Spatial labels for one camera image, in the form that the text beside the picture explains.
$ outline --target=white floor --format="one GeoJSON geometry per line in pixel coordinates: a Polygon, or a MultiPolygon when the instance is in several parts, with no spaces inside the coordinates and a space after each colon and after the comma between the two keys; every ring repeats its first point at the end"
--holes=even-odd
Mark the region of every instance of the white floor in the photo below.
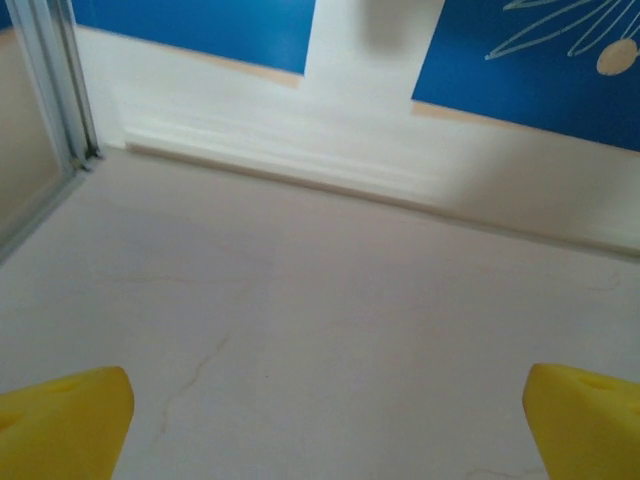
{"type": "Polygon", "coordinates": [[[640,380],[621,260],[110,158],[0,269],[0,389],[123,365],[116,479],[545,478],[534,362],[640,380]]]}

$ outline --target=wall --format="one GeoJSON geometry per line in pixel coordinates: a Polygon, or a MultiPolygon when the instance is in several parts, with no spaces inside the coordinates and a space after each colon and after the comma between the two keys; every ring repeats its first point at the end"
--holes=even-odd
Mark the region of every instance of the wall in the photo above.
{"type": "Polygon", "coordinates": [[[16,32],[0,2],[0,234],[61,176],[16,32]]]}
{"type": "MultiPolygon", "coordinates": [[[[157,32],[101,25],[106,3],[87,2],[75,2],[85,25],[79,43],[105,143],[197,156],[553,238],[640,247],[636,152],[412,99],[440,0],[317,0],[308,45],[282,37],[298,52],[306,48],[304,75],[291,65],[211,55],[213,47],[159,45],[157,32]]],[[[142,13],[131,18],[146,22],[142,13]]],[[[287,52],[285,40],[262,45],[287,52]]]]}

